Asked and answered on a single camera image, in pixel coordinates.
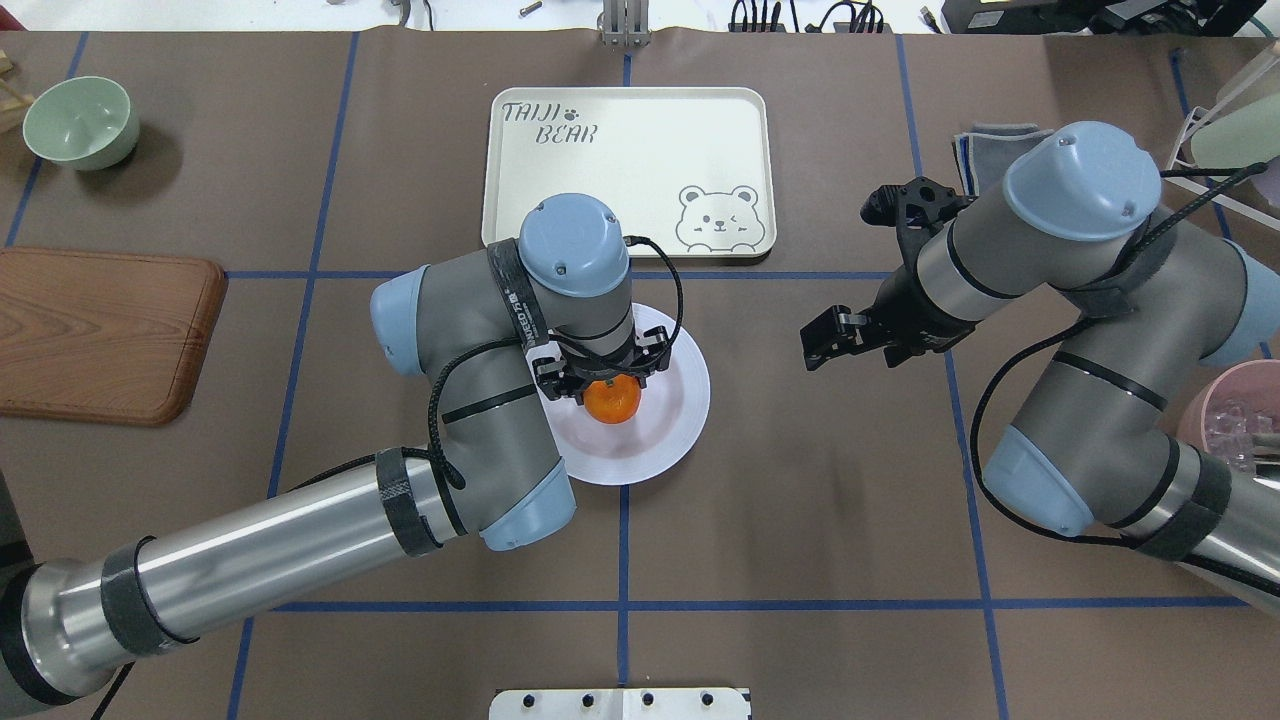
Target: wooden tray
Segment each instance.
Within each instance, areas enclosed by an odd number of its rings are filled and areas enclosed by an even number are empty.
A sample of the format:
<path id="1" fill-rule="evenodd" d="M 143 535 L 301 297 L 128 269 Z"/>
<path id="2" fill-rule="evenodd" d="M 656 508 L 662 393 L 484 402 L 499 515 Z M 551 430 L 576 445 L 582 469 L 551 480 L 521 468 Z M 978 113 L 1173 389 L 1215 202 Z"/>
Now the wooden tray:
<path id="1" fill-rule="evenodd" d="M 169 423 L 196 391 L 225 292 L 209 260 L 0 250 L 0 414 Z"/>

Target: green bowl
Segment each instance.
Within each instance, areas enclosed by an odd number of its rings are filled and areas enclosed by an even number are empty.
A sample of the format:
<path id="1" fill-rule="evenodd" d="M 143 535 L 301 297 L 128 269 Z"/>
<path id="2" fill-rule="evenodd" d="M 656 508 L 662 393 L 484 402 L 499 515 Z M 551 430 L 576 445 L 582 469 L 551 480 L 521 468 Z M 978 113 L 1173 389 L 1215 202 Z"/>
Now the green bowl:
<path id="1" fill-rule="evenodd" d="M 27 109 L 22 138 L 32 152 L 76 170 L 123 160 L 138 142 L 138 114 L 120 83 L 77 77 L 46 90 Z"/>

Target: white tray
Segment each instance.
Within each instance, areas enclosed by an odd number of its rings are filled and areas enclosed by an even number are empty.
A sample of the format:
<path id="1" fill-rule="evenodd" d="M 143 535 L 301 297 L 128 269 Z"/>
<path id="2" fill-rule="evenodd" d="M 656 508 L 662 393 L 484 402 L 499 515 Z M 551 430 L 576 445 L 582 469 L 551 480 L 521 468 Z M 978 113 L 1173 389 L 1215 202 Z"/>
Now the white tray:
<path id="1" fill-rule="evenodd" d="M 489 118 L 484 243 L 518 236 L 525 215 L 561 192 L 598 197 L 625 234 L 650 237 L 672 258 L 764 255 L 777 236 L 764 99 L 745 87 L 500 92 Z"/>

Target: bear drawing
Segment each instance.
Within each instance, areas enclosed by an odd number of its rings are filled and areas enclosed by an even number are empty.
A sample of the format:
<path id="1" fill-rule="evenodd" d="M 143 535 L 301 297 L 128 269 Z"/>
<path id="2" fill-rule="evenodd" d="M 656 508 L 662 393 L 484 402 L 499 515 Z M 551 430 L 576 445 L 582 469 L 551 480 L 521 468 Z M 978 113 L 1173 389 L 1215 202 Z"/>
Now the bear drawing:
<path id="1" fill-rule="evenodd" d="M 759 195 L 745 184 L 730 192 L 707 192 L 691 184 L 680 191 L 685 206 L 676 225 L 676 238 L 690 252 L 705 247 L 710 252 L 731 252 L 737 247 L 754 250 L 764 241 L 764 223 L 755 214 Z"/>

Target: bowl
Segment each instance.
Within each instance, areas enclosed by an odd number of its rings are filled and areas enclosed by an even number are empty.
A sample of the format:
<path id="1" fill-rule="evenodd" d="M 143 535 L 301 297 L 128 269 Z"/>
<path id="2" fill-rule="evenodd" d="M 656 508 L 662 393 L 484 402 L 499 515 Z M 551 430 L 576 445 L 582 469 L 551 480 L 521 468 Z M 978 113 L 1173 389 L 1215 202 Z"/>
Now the bowl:
<path id="1" fill-rule="evenodd" d="M 123 160 L 138 142 L 138 114 L 120 83 L 77 77 L 46 90 L 27 109 L 22 138 L 32 152 L 76 170 Z"/>
<path id="2" fill-rule="evenodd" d="M 1204 437 L 1208 409 L 1221 405 L 1228 398 L 1239 400 L 1245 406 L 1267 415 L 1280 413 L 1280 360 L 1240 363 L 1213 378 L 1213 382 L 1199 391 L 1183 413 L 1178 423 L 1178 439 L 1208 452 L 1208 438 Z"/>

